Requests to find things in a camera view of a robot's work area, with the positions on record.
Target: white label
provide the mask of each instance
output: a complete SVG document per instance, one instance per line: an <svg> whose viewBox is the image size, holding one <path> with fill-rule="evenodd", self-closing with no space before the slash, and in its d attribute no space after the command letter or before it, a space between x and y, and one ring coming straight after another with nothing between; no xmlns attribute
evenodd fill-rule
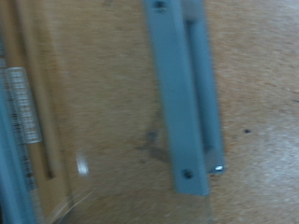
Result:
<svg viewBox="0 0 299 224"><path fill-rule="evenodd" d="M41 134L25 69L8 68L7 78L18 106L26 143L40 142Z"/></svg>

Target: blue plastic strip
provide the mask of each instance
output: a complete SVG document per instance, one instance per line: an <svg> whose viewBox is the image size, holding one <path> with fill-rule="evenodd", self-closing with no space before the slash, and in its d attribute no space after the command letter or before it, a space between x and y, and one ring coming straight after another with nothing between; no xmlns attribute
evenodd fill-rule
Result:
<svg viewBox="0 0 299 224"><path fill-rule="evenodd" d="M177 191L208 195L207 173L223 172L224 159L202 1L144 5Z"/></svg>
<svg viewBox="0 0 299 224"><path fill-rule="evenodd" d="M6 103L4 90L0 87L1 206L5 213L6 224L35 224L36 218L21 168L21 159L18 155Z"/></svg>
<svg viewBox="0 0 299 224"><path fill-rule="evenodd" d="M208 195L192 61L179 1L144 0L180 193Z"/></svg>

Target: screw hole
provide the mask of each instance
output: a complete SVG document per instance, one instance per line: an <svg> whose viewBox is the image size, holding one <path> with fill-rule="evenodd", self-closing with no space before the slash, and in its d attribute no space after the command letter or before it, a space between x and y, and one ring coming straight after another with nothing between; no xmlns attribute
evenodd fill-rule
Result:
<svg viewBox="0 0 299 224"><path fill-rule="evenodd" d="M245 129L245 130L244 130L244 133L251 133L251 130L249 130L249 129Z"/></svg>
<svg viewBox="0 0 299 224"><path fill-rule="evenodd" d="M186 179L191 179L191 178L193 178L193 173L192 173L191 170L183 170L182 173L183 173L183 176L184 176Z"/></svg>
<svg viewBox="0 0 299 224"><path fill-rule="evenodd" d="M156 1L154 3L154 8L158 12L164 12L164 11L166 11L166 2L164 2L164 1Z"/></svg>

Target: metal bracket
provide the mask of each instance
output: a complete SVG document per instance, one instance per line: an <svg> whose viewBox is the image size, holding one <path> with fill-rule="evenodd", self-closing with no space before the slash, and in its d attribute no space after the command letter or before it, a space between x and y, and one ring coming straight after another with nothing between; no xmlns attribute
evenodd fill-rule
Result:
<svg viewBox="0 0 299 224"><path fill-rule="evenodd" d="M201 0L144 0L177 191L208 195L224 158Z"/></svg>

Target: wooden surface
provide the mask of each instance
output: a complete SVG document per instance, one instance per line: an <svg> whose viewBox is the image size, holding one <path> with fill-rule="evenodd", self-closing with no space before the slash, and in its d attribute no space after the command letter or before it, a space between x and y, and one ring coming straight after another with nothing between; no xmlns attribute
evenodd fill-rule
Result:
<svg viewBox="0 0 299 224"><path fill-rule="evenodd" d="M61 223L205 223L208 203L173 189L141 1L31 2L75 201L87 197ZM228 164L211 181L215 223L299 222L298 8L206 1Z"/></svg>

